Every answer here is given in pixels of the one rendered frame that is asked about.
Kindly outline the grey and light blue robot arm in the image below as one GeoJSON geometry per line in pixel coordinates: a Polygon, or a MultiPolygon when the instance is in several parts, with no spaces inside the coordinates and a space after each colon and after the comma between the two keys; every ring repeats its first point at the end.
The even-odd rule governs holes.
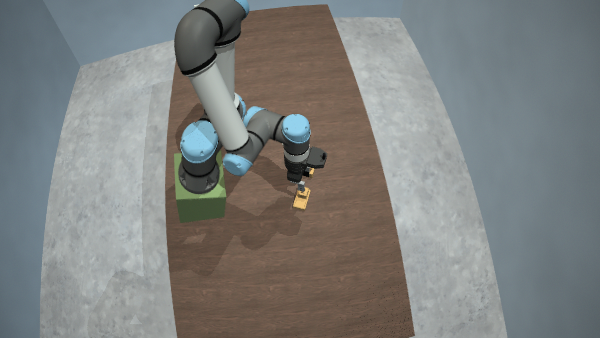
{"type": "Polygon", "coordinates": [[[204,108],[202,117],[188,125],[181,138],[178,176],[193,194],[208,193],[218,184],[216,155],[222,146],[227,152],[223,165],[237,176],[247,173],[269,139],[282,143],[294,156],[309,148],[306,117],[285,117],[256,106],[246,112],[235,93],[235,41],[248,13],[247,0],[205,0],[183,16],[175,32],[178,66],[204,108]]]}

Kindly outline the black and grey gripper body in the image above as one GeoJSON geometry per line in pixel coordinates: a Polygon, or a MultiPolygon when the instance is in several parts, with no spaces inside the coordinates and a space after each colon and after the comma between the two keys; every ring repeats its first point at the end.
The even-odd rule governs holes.
{"type": "Polygon", "coordinates": [[[327,153],[320,148],[308,148],[304,156],[294,156],[287,153],[284,149],[284,163],[287,171],[287,179],[292,182],[300,183],[304,170],[307,167],[319,169],[324,168],[327,153]],[[326,153],[326,154],[325,154],[326,153]]]}

